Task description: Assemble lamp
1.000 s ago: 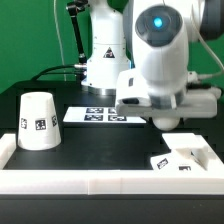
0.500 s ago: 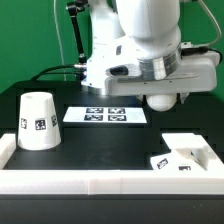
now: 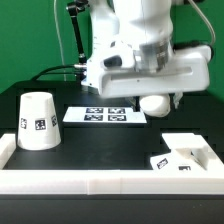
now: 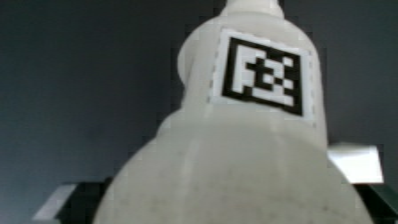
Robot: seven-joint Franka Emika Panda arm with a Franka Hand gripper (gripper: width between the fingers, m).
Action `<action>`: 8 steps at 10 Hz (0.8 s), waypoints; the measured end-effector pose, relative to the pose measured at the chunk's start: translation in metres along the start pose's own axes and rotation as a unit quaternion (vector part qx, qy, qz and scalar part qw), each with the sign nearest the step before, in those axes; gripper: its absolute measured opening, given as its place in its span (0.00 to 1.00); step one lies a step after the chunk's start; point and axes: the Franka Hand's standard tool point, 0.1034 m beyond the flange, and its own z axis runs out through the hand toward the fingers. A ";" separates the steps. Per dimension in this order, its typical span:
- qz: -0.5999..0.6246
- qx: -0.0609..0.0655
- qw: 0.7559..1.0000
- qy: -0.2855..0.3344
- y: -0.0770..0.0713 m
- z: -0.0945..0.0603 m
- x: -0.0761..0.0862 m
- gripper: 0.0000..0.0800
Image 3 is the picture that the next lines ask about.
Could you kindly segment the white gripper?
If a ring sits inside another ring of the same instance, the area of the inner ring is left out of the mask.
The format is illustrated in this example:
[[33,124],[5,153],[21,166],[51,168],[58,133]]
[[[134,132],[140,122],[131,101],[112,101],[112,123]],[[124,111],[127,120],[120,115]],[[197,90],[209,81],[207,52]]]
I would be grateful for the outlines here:
[[99,48],[87,62],[87,85],[104,98],[174,94],[179,107],[182,92],[209,85],[212,47],[197,41],[185,46],[160,42],[135,49],[114,41]]

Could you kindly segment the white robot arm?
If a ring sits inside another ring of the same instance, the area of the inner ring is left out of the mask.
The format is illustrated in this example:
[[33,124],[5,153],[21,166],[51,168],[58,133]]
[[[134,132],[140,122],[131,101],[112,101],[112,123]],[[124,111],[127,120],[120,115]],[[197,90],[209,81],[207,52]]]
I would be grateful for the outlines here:
[[82,86],[104,98],[134,97],[158,114],[206,89],[212,45],[172,44],[170,11],[184,4],[199,9],[194,0],[90,0],[93,52]]

